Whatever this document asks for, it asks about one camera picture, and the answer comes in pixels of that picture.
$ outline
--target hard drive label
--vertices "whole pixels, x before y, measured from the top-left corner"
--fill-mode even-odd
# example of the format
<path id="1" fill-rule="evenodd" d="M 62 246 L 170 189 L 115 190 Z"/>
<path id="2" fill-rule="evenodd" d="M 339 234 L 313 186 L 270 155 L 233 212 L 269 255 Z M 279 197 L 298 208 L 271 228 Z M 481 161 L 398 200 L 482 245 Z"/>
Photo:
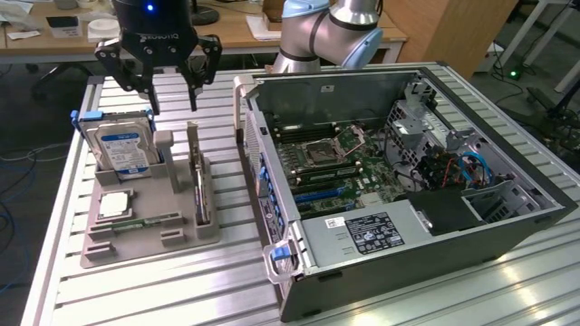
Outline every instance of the hard drive label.
<path id="1" fill-rule="evenodd" d="M 149 168 L 146 151 L 139 148 L 142 142 L 137 132 L 110 134 L 101 138 L 114 169 L 123 174 L 142 173 Z"/>
<path id="2" fill-rule="evenodd" d="M 406 244 L 387 213 L 347 220 L 347 228 L 363 255 Z"/>

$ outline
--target table leg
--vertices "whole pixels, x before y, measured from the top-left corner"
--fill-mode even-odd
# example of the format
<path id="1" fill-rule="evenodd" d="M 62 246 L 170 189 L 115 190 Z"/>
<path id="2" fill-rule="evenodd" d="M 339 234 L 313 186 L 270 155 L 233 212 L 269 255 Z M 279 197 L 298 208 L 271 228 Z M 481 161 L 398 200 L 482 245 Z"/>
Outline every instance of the table leg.
<path id="1" fill-rule="evenodd" d="M 537 47 L 534 48 L 533 52 L 530 53 L 529 57 L 526 58 L 525 65 L 530 66 L 533 65 L 533 62 L 537 60 L 541 52 L 545 50 L 549 42 L 551 41 L 554 34 L 557 34 L 558 30 L 561 29 L 562 25 L 567 21 L 571 14 L 575 12 L 575 9 L 567 8 L 565 12 L 562 13 L 561 17 L 558 17 L 557 21 L 554 22 L 551 29 L 546 32 L 545 36 L 542 37 Z"/>
<path id="2" fill-rule="evenodd" d="M 562 80 L 561 84 L 554 88 L 558 93 L 566 92 L 571 88 L 571 84 L 574 83 L 575 79 L 580 75 L 580 60 L 571 69 L 571 72 L 565 76 L 565 79 Z"/>
<path id="3" fill-rule="evenodd" d="M 403 42 L 390 42 L 381 47 L 387 49 L 383 57 L 383 63 L 398 62 L 402 47 L 403 47 Z"/>
<path id="4" fill-rule="evenodd" d="M 514 51 L 517 51 L 519 44 L 522 43 L 525 36 L 529 34 L 529 31 L 531 30 L 534 23 L 537 22 L 538 18 L 541 17 L 541 14 L 545 12 L 546 6 L 549 5 L 547 1 L 541 0 L 541 2 L 537 5 L 537 9 L 534 9 L 529 19 L 525 22 L 525 25 L 519 29 L 519 32 L 517 36 L 514 37 L 513 42 L 510 43 L 509 48 L 506 49 L 501 62 L 502 66 L 506 66 L 506 63 L 509 62 L 509 59 L 511 55 L 514 54 Z"/>

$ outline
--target green circuit board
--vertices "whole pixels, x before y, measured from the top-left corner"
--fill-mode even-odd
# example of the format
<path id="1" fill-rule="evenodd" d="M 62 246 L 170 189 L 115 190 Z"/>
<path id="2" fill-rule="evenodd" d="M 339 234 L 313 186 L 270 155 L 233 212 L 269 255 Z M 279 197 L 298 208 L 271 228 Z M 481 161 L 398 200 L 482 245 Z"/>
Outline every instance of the green circuit board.
<path id="1" fill-rule="evenodd" d="M 354 125 L 343 130 L 333 139 L 277 144 L 295 200 L 341 190 L 339 196 L 297 201 L 303 219 L 386 204 L 405 193 L 373 137 Z"/>

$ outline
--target floor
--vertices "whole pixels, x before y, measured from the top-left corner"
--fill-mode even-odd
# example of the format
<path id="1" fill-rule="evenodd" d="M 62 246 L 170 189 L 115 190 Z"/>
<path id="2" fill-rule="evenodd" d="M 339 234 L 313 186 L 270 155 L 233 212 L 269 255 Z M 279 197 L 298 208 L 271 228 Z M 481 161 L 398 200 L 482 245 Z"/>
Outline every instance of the floor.
<path id="1" fill-rule="evenodd" d="M 502 44 L 507 45 L 510 43 L 522 23 L 523 20 L 521 19 L 515 23 L 506 25 L 498 37 Z M 541 33 L 541 30 L 531 31 L 518 49 L 518 54 L 522 55 Z M 529 86 L 542 88 L 549 96 L 558 101 L 562 95 L 554 92 L 554 86 L 559 83 L 579 58 L 580 49 L 558 39 L 553 40 L 550 48 L 547 48 L 534 66 L 537 76 L 525 75 L 518 84 L 523 88 Z M 273 59 L 273 56 L 261 57 L 259 62 L 262 64 L 271 63 Z M 514 56 L 506 70 L 518 62 L 519 57 Z M 87 66 L 95 74 L 105 74 L 99 64 L 91 63 Z M 30 96 L 30 87 L 42 76 L 42 73 L 49 72 L 53 67 L 54 65 L 42 65 L 41 72 L 30 74 L 25 66 L 15 65 L 13 71 L 0 78 L 0 94 L 10 94 L 10 96 L 0 97 L 0 155 L 14 148 L 37 148 L 53 143 L 66 143 L 73 137 L 69 116 L 70 112 L 81 107 L 87 78 L 77 71 L 69 72 L 47 85 L 45 89 L 47 100 L 41 103 L 35 102 Z M 239 57 L 227 57 L 225 59 L 222 69 L 242 68 L 242 59 Z M 253 68 L 251 60 L 246 60 L 246 68 Z M 477 74 L 471 82 L 494 101 L 518 91 L 514 86 L 497 81 L 487 74 Z M 571 108 L 578 109 L 579 103 L 580 98 L 577 96 Z M 523 113 L 531 111 L 525 95 L 503 101 L 503 106 Z M 66 153 L 67 146 L 43 151 L 39 158 L 54 158 Z M 0 161 L 0 189 L 5 189 L 5 185 L 13 183 L 22 175 L 14 172 L 14 168 L 3 167 L 3 164 Z M 26 169 L 31 164 L 31 161 L 25 160 L 14 162 L 9 166 Z M 0 326 L 18 325 L 22 318 L 63 167 L 65 160 L 39 162 L 35 167 L 35 183 L 26 194 L 7 203 L 19 225 L 19 234 L 23 237 L 15 237 L 9 250 L 0 254 L 0 289 L 15 280 L 15 277 L 23 271 L 23 267 L 26 267 L 25 248 L 29 251 L 30 265 L 15 286 L 5 293 L 0 293 Z M 9 198 L 11 194 L 14 193 L 6 194 L 3 198 Z M 9 232 L 0 232 L 0 248 L 7 241 L 7 235 Z"/>

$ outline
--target aluminum extrusion table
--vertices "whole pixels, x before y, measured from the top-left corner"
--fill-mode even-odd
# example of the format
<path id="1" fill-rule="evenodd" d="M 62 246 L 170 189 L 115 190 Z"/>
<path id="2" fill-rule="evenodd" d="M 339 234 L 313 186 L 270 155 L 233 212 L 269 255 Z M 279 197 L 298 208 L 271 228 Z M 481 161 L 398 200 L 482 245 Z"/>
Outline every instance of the aluminum extrusion table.
<path id="1" fill-rule="evenodd" d="M 426 65 L 541 171 L 580 201 L 579 175 L 450 68 Z M 190 112 L 182 77 L 155 78 L 162 110 L 157 123 L 161 130 L 175 132 L 177 160 L 189 151 L 186 120 L 201 123 L 201 147 L 213 163 L 222 242 L 89 270 L 81 268 L 95 158 L 77 133 L 23 325 L 282 324 L 234 140 L 233 79 L 250 72 L 258 71 L 222 72 L 215 83 L 206 86 L 195 113 Z M 446 119 L 462 128 L 463 116 L 447 109 L 443 98 L 438 100 Z M 107 78 L 89 85 L 83 110 L 114 111 L 145 103 Z M 575 211 L 497 261 L 290 325 L 530 325 L 549 321 L 551 325 L 578 325 L 579 252 L 580 212 Z"/>

